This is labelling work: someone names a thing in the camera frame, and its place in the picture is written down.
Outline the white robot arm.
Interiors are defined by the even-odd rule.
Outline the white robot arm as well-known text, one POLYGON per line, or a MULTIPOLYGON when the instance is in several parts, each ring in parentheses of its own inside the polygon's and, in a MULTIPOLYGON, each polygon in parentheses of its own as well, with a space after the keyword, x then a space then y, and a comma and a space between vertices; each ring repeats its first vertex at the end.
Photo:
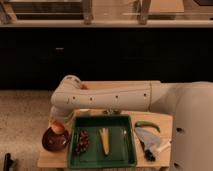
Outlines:
POLYGON ((83 89, 65 76, 51 96, 59 121, 75 109, 150 111, 173 117, 170 171, 213 171, 213 82, 142 83, 83 89))

